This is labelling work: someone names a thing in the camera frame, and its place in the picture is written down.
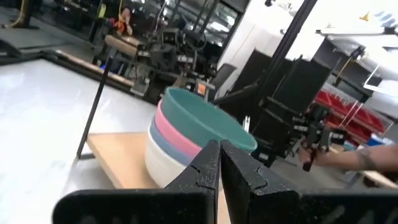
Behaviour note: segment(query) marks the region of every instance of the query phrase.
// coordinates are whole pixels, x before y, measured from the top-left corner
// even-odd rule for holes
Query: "teal bowl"
[[[200,147],[227,139],[247,153],[257,148],[254,137],[229,114],[181,88],[167,88],[160,105],[170,124]]]

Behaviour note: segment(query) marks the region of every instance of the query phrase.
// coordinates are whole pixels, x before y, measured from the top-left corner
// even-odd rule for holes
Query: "blue bowl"
[[[176,147],[171,145],[159,132],[156,127],[155,121],[152,121],[149,127],[149,132],[156,144],[166,152],[171,158],[175,159],[177,162],[181,163],[182,165],[189,165],[193,158],[190,158],[188,155],[184,154],[183,152],[179,151]]]
[[[170,124],[200,147],[227,139],[247,153],[257,148],[254,137],[229,114],[187,90],[167,88],[160,106]]]

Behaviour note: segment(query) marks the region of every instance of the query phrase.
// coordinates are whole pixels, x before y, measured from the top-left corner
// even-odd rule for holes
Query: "stacked bowls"
[[[257,148],[253,136],[227,113],[187,90],[167,88],[148,129],[149,175],[165,187],[212,139],[228,139],[247,153]]]

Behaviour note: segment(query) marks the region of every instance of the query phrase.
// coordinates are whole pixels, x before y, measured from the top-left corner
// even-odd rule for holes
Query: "pink bowl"
[[[173,127],[169,121],[167,121],[160,107],[161,103],[162,102],[159,102],[157,105],[157,111],[155,115],[155,124],[159,129],[159,132],[178,150],[194,158],[200,152],[201,148],[195,143],[191,142],[191,140],[187,139],[177,129],[175,129],[175,127]]]

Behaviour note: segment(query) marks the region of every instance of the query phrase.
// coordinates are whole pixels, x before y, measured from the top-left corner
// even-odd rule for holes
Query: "tattoo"
[[[377,165],[371,158],[371,152],[368,149],[360,149],[357,151],[359,164],[364,170],[377,170]]]

